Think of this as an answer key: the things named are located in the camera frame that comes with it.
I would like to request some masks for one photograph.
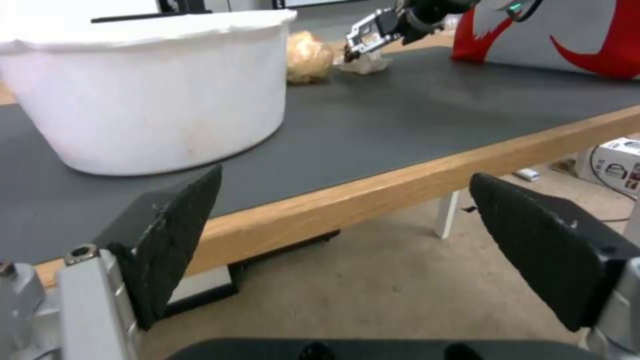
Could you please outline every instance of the black cover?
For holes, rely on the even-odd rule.
[[[309,345],[331,353],[301,354]],[[447,340],[207,340],[169,360],[599,360],[577,347],[549,341]]]
[[[640,249],[570,200],[486,174],[469,190],[500,250],[564,326],[593,326]]]
[[[220,189],[221,170],[220,166],[213,167],[173,193],[172,199],[169,193],[140,197],[96,240],[96,244],[107,243],[107,249],[118,259],[138,326],[143,330],[163,317],[193,257]],[[139,239],[135,254],[134,247],[121,242],[128,238]]]

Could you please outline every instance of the bolt head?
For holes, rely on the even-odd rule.
[[[15,275],[15,264],[11,261],[0,260],[0,277],[11,277]]]

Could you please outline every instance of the cardboard box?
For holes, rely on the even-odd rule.
[[[640,192],[640,141],[619,138],[598,146],[593,154],[591,170],[589,149],[578,155],[575,171],[579,178],[637,195]]]

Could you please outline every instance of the screw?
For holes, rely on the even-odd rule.
[[[100,257],[100,250],[95,244],[82,244],[67,253],[65,265],[71,266],[98,257]]]
[[[0,261],[0,277],[15,275],[15,265],[11,261]]]

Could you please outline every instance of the red pattern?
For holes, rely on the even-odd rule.
[[[493,42],[513,23],[511,18],[507,17],[498,26],[489,31],[482,37],[476,38],[474,34],[474,16],[476,9],[471,9],[460,19],[460,23],[456,28],[456,37],[454,39],[453,53],[451,58],[456,60],[467,60],[482,63],[489,48]]]
[[[640,0],[618,0],[611,26],[596,54],[578,54],[551,36],[554,46],[568,62],[601,76],[631,79],[640,75]]]

